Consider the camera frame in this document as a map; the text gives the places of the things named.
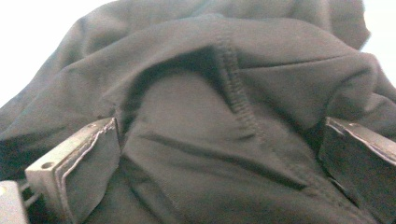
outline black fabric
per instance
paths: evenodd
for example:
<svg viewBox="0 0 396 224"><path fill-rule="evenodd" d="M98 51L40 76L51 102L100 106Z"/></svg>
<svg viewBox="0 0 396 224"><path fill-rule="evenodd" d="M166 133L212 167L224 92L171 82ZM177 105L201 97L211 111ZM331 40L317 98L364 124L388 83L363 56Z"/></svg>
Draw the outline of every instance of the black fabric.
<svg viewBox="0 0 396 224"><path fill-rule="evenodd" d="M361 1L114 2L0 110L0 179L115 117L122 160L87 223L375 223L317 162L326 116L395 139Z"/></svg>

